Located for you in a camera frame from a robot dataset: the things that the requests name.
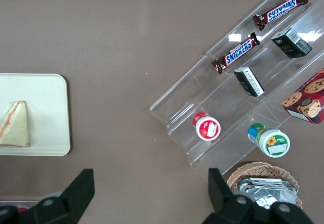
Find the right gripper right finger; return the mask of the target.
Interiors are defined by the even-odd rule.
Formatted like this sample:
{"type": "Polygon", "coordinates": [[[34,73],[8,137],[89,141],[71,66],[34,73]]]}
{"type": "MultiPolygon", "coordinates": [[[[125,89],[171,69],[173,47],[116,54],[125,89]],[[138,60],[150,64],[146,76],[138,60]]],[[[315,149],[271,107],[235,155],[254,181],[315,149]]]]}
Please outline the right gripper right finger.
{"type": "Polygon", "coordinates": [[[208,223],[252,223],[254,204],[243,195],[235,195],[217,168],[209,169],[209,197],[214,213],[208,216],[208,223]]]}

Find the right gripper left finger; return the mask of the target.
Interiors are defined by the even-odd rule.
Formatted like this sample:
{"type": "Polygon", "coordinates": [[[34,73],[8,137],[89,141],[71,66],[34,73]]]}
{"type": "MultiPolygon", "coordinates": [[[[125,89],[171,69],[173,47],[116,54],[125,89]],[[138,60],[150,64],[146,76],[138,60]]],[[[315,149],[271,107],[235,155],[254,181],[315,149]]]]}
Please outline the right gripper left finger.
{"type": "Polygon", "coordinates": [[[95,195],[94,171],[83,169],[59,195],[33,207],[35,223],[78,223],[95,195]]]}

